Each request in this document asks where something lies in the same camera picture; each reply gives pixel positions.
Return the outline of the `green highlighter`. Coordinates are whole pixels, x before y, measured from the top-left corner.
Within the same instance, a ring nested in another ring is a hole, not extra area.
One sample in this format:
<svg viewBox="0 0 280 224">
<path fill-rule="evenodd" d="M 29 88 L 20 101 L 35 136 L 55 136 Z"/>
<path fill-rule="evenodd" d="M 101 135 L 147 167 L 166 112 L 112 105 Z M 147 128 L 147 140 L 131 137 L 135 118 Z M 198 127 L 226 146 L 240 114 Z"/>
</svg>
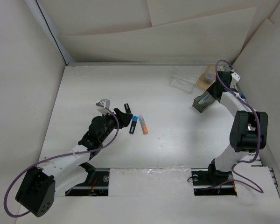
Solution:
<svg viewBox="0 0 280 224">
<path fill-rule="evenodd" d="M 212 102 L 212 98 L 202 98 L 199 101 L 199 104 L 202 105 L 202 106 L 206 106 L 206 105 L 208 105 L 211 102 Z"/>
</svg>

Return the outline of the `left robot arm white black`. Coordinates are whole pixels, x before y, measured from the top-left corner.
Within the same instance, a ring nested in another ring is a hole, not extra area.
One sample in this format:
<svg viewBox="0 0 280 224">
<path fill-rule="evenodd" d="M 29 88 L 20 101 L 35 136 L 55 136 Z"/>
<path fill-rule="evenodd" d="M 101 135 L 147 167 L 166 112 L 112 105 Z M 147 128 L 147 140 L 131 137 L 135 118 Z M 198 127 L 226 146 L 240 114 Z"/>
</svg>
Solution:
<svg viewBox="0 0 280 224">
<path fill-rule="evenodd" d="M 67 189 L 81 182 L 92 184 L 95 174 L 88 162 L 107 147 L 103 142 L 113 130 L 128 127 L 133 119 L 130 111 L 111 111 L 102 103 L 96 105 L 101 115 L 92 119 L 88 131 L 69 153 L 45 159 L 42 167 L 33 165 L 25 172 L 15 199 L 34 216 L 43 216 L 57 195 Z"/>
</svg>

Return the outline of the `orange highlighter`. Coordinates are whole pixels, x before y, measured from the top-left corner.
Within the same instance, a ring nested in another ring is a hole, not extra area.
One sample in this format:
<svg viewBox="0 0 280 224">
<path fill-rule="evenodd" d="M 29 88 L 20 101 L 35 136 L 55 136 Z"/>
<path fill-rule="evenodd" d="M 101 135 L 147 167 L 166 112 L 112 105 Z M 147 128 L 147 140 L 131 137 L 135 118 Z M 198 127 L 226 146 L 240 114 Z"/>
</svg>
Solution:
<svg viewBox="0 0 280 224">
<path fill-rule="evenodd" d="M 140 126 L 144 135 L 148 134 L 147 125 L 145 123 L 144 117 L 139 115 Z"/>
</svg>

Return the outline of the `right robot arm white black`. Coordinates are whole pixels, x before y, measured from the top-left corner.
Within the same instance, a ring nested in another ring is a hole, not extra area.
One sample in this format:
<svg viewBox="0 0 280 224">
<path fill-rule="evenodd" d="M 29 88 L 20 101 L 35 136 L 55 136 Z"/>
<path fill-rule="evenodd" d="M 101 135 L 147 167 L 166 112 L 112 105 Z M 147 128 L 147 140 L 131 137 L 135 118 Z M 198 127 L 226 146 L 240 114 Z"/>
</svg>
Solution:
<svg viewBox="0 0 280 224">
<path fill-rule="evenodd" d="M 228 147 L 211 162 L 206 172 L 212 185 L 228 183 L 236 165 L 254 163 L 266 146 L 268 114 L 256 111 L 231 89 L 239 79 L 240 76 L 233 71 L 218 71 L 216 81 L 207 89 L 234 117 Z"/>
</svg>

